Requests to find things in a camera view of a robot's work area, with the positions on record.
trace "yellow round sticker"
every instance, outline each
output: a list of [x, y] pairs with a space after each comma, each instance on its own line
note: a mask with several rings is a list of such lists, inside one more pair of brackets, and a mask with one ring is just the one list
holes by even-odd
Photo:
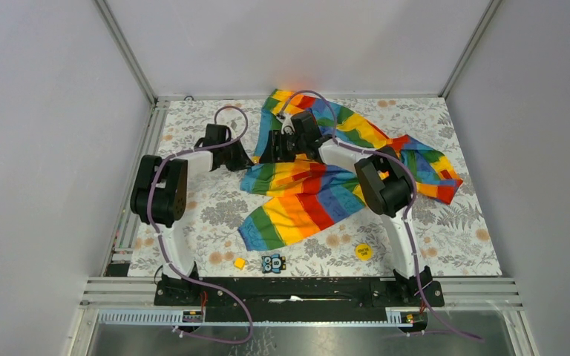
[[355, 254], [362, 261], [368, 261], [373, 256], [373, 249], [367, 243], [360, 243], [355, 247]]

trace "gray wall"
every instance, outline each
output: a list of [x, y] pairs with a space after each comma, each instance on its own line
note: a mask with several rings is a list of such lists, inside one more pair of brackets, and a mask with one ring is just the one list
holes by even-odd
[[438, 93], [488, 0], [108, 3], [159, 95], [264, 96]]
[[448, 100], [542, 355], [570, 355], [570, 1], [504, 1]]
[[0, 1], [0, 355], [58, 355], [148, 105], [92, 1]]

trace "folded cloth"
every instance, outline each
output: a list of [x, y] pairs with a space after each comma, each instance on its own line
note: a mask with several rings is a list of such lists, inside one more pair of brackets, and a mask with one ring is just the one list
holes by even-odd
[[[275, 90], [261, 110], [255, 162], [265, 151], [270, 130], [280, 130], [276, 114], [292, 92]], [[337, 137], [366, 148], [389, 145], [416, 178], [418, 192], [450, 204], [462, 179], [447, 157], [404, 135], [388, 138], [375, 125], [349, 108], [330, 102], [338, 117]], [[333, 116], [320, 99], [298, 95], [285, 109], [290, 114], [310, 111], [322, 134], [333, 130]], [[274, 197], [254, 210], [239, 228], [249, 251], [267, 251], [292, 245], [349, 217], [365, 206], [355, 174], [333, 165], [296, 156], [294, 162], [251, 167], [241, 190]]]

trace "floral tablecloth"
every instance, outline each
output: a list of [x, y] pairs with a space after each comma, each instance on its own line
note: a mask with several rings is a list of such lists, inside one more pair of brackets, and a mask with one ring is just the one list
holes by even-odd
[[[444, 99], [337, 99], [333, 100], [362, 114], [389, 136], [408, 134], [443, 152], [464, 180], [451, 205], [420, 196], [413, 208], [420, 253], [437, 276], [501, 275], [497, 256], [486, 228], [482, 209], [468, 174], [464, 157]], [[168, 110], [158, 154], [166, 156], [193, 144], [204, 135], [214, 112], [224, 105], [236, 105], [248, 114], [250, 125], [242, 138], [252, 156], [258, 139], [263, 100], [206, 100], [172, 102]], [[243, 119], [237, 111], [224, 111], [218, 118], [240, 133]], [[282, 276], [388, 276], [392, 261], [381, 220], [364, 209], [342, 222], [300, 243], [270, 252], [247, 251], [237, 227], [248, 214], [269, 197], [239, 190], [245, 171], [229, 172], [222, 167], [189, 182], [184, 218], [176, 222], [189, 239], [201, 276], [259, 277], [261, 256], [278, 253], [286, 257]], [[360, 260], [355, 247], [371, 246], [373, 256]], [[233, 266], [245, 259], [243, 270]], [[141, 224], [128, 276], [153, 276], [163, 263], [153, 229]]]

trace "gray floor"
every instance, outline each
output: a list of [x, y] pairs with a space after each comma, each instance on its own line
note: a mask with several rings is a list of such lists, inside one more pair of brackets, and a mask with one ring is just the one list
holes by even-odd
[[[398, 329], [366, 327], [260, 327], [251, 341], [228, 346], [188, 337], [180, 339], [167, 326], [99, 325], [92, 355], [514, 355], [504, 320], [496, 312], [454, 312], [458, 328], [486, 339], [480, 344], [455, 335], [392, 337]], [[430, 322], [428, 330], [442, 329]], [[245, 328], [196, 331], [218, 337], [243, 337]]]

